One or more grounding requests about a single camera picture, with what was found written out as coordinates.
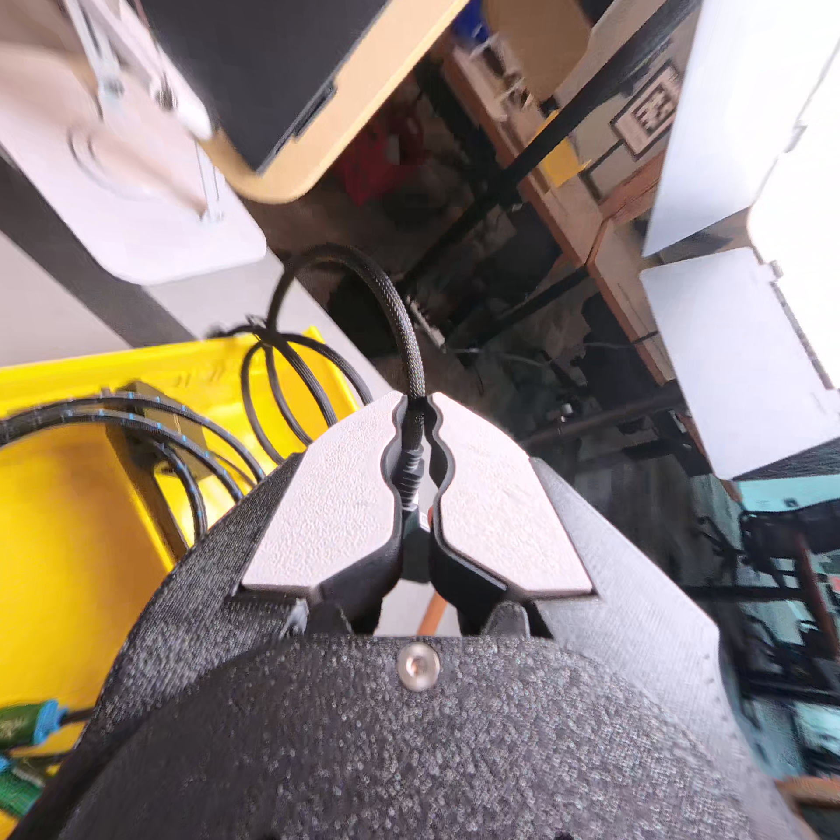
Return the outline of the wooden desk with black legs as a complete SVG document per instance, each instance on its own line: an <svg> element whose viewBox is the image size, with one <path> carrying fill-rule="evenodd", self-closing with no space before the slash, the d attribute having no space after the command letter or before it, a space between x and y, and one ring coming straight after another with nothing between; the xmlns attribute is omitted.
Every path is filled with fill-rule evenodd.
<svg viewBox="0 0 840 840"><path fill-rule="evenodd" d="M490 73L459 47L450 47L442 71L447 84L473 122L496 149L501 166L516 156L541 130L537 107L501 116ZM655 330L655 319L640 280L646 268L641 245L631 241L631 223L652 209L665 162L660 152L619 183L598 203L581 175L553 185L543 168L528 175L519 191L537 209L542 221L573 267L584 266L613 316L631 340Z"/></svg>

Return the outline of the black bin divider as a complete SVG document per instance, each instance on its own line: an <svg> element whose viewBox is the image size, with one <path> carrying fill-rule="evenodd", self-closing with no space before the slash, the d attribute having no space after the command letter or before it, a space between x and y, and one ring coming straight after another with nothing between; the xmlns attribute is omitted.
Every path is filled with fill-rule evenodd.
<svg viewBox="0 0 840 840"><path fill-rule="evenodd" d="M108 432L140 498L144 521L163 546L170 569L193 546L194 507L203 501L187 457L163 439L116 427Z"/></svg>

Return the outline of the white tablet stand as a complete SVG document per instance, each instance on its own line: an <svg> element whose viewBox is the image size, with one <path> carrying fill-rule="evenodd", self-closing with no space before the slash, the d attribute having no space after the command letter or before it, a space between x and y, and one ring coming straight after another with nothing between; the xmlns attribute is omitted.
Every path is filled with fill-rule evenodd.
<svg viewBox="0 0 840 840"><path fill-rule="evenodd" d="M131 2L1 2L1 146L92 258L140 286L266 238L201 142L200 98Z"/></svg>

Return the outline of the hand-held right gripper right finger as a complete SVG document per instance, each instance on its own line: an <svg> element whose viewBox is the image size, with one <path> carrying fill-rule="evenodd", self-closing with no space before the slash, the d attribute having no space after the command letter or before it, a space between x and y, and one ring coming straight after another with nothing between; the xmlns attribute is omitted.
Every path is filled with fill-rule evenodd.
<svg viewBox="0 0 840 840"><path fill-rule="evenodd" d="M542 604L589 599L594 583L533 460L454 398L436 392L426 405L436 594L467 635L482 632L504 604L522 609L531 635L556 635Z"/></svg>

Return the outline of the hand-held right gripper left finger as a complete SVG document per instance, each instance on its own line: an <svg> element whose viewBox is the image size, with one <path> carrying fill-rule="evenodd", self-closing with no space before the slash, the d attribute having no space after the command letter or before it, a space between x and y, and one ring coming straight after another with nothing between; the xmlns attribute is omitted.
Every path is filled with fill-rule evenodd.
<svg viewBox="0 0 840 840"><path fill-rule="evenodd" d="M301 455L245 568L248 594L332 602L350 623L372 614L402 573L403 506L391 473L404 396L388 392Z"/></svg>

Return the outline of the white power strip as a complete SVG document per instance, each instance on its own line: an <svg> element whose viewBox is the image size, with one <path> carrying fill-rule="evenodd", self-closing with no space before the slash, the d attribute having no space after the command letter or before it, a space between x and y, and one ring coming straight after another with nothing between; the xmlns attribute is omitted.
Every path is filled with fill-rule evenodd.
<svg viewBox="0 0 840 840"><path fill-rule="evenodd" d="M439 327L432 324L423 307L411 296L406 296L404 303L414 326L426 335L439 352L446 354L448 351L446 337Z"/></svg>

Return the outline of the red shopping basket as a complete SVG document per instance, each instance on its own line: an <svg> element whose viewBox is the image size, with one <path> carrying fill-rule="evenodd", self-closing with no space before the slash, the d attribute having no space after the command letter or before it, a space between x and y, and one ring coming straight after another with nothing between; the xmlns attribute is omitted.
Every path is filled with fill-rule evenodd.
<svg viewBox="0 0 840 840"><path fill-rule="evenodd" d="M403 185L428 157L417 111L394 106L375 114L331 172L353 205L361 207Z"/></svg>

